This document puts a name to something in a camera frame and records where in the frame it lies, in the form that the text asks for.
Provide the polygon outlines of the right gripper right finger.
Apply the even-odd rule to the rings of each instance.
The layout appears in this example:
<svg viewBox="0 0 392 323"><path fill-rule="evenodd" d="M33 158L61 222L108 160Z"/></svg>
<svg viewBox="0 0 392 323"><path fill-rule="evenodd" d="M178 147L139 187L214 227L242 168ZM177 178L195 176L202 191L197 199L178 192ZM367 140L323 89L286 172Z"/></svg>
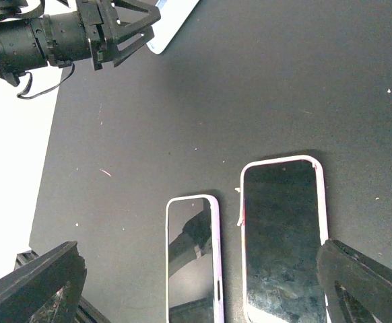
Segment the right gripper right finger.
<svg viewBox="0 0 392 323"><path fill-rule="evenodd" d="M332 322L392 322L392 270L339 240L317 254Z"/></svg>

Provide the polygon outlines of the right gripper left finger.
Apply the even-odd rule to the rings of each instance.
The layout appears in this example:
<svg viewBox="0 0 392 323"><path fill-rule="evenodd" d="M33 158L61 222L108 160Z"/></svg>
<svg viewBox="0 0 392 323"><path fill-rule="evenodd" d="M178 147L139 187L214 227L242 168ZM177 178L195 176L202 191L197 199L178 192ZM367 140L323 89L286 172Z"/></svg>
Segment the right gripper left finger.
<svg viewBox="0 0 392 323"><path fill-rule="evenodd" d="M77 242L64 242L0 279L0 322L29 322L64 289L53 322L74 322L86 280Z"/></svg>

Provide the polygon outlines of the lilac phone case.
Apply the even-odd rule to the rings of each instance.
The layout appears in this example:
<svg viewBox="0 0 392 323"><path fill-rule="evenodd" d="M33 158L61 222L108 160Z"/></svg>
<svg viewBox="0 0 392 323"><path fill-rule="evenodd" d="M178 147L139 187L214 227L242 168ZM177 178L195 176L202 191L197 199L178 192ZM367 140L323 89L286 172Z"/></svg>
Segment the lilac phone case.
<svg viewBox="0 0 392 323"><path fill-rule="evenodd" d="M170 199L165 210L167 322L224 322L220 208L209 194Z"/></svg>

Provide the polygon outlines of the black phone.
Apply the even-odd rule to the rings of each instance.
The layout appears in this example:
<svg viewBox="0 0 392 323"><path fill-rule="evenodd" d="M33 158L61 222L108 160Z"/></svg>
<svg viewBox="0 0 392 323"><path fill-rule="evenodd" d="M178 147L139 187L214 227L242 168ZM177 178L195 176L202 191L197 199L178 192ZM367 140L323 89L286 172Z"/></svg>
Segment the black phone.
<svg viewBox="0 0 392 323"><path fill-rule="evenodd" d="M211 211L205 198L168 206L168 321L214 322Z"/></svg>

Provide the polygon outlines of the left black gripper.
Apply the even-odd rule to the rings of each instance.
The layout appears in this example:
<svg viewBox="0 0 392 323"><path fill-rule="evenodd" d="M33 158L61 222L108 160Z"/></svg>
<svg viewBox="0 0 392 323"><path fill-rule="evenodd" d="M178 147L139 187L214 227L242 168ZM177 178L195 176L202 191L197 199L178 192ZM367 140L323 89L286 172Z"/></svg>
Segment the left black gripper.
<svg viewBox="0 0 392 323"><path fill-rule="evenodd" d="M95 71L104 63L118 67L153 37L160 10L143 1L76 1ZM123 43L120 49L114 43Z"/></svg>

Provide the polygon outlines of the light blue phone case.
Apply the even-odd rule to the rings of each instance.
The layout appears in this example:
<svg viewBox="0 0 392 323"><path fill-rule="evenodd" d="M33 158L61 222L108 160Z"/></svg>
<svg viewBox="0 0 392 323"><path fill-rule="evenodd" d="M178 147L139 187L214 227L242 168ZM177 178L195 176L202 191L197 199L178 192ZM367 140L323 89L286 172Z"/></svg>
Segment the light blue phone case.
<svg viewBox="0 0 392 323"><path fill-rule="evenodd" d="M154 37L147 43L148 48L156 55L161 54L185 20L194 10L199 0L160 0L156 7L161 18L153 26Z"/></svg>

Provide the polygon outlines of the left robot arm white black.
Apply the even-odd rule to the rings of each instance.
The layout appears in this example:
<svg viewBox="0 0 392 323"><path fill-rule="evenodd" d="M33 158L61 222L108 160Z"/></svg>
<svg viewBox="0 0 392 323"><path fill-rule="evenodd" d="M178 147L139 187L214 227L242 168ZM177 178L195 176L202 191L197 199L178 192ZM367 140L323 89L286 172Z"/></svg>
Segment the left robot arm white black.
<svg viewBox="0 0 392 323"><path fill-rule="evenodd" d="M64 68L91 59L115 67L154 37L160 10L141 1L77 1L70 13L47 15L45 2L23 12L27 1L0 1L0 78L20 77L47 65Z"/></svg>

